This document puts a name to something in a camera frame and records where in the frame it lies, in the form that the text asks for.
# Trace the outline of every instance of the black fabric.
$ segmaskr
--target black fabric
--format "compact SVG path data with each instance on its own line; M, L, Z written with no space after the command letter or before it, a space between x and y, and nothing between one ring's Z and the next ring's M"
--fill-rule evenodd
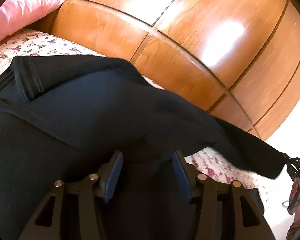
M253 135L153 88L122 59L14 57L0 76L0 236L18 238L54 181L78 181L120 149L124 169L104 212L109 239L137 239L139 221L143 239L182 240L194 207L178 193L171 154L205 147L271 179L285 163Z

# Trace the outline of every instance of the black plastic mount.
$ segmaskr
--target black plastic mount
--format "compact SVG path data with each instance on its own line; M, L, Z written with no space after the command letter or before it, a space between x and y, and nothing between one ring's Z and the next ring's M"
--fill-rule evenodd
M104 203L108 203L112 198L122 164L123 155L120 151L116 151L110 162L103 164L97 173L78 182L68 184L63 181L56 182L31 216L19 240L61 240L66 194L78 195L80 239L104 240L102 221L97 219L101 215L95 205L95 198L102 198ZM42 226L38 220L51 200L54 201L51 223Z
M295 178L300 179L300 158L286 158L287 159L287 172L294 181ZM298 186L298 190L295 193L294 198L289 202L289 206L287 208L288 213L292 216L294 214L295 207L298 206L298 199L300 198L300 187Z
M239 181L225 184L213 180L186 163L180 151L174 153L172 161L182 195L190 203L200 203L189 239L275 240L250 189L245 189ZM217 217L218 208L222 208L221 221Z
M189 239L275 240L261 208L251 197L252 191L245 189L238 181L233 181L230 185L214 181L186 163L180 151L174 152L172 161L182 195L190 204L197 206ZM95 200L102 199L103 203L108 203L114 193L122 164L122 153L116 151L109 163L103 164L98 172L83 180L67 184L55 182L31 216L19 240L64 240L61 232L64 216L67 214L64 202L68 194L78 196L78 239L105 240L101 209ZM40 217L51 201L51 221L43 225L39 223Z

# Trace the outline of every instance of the pink pillow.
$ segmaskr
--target pink pillow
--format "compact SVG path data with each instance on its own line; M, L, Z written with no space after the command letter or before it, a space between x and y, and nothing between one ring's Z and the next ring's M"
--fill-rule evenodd
M6 0L0 7L0 41L57 9L65 0Z

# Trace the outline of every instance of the white floor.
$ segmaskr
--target white floor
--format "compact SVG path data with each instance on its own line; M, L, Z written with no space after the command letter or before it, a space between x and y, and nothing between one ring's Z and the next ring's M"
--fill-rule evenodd
M266 142L290 157L300 158L300 100L288 118ZM263 185L268 192L265 205L269 207L265 212L265 218L276 239L286 240L293 216L282 207L282 202L289 199L292 180L286 168L276 180L263 179Z

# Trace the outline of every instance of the floral bedspread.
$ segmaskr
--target floral bedspread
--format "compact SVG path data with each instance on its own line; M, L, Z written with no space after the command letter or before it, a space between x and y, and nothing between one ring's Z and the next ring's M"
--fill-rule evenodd
M51 56L89 54L105 57L91 49L62 38L30 29L21 29L0 42L0 74L14 56Z
M0 43L0 74L10 65L14 56L49 56L86 54L105 57L91 49L62 38L41 33L35 30L21 29ZM154 87L163 89L149 78L145 79ZM246 188L257 187L267 209L268 192L261 186L261 176L242 171L232 166L221 154L211 148L205 148L196 154L186 157L199 171L222 183L239 180Z

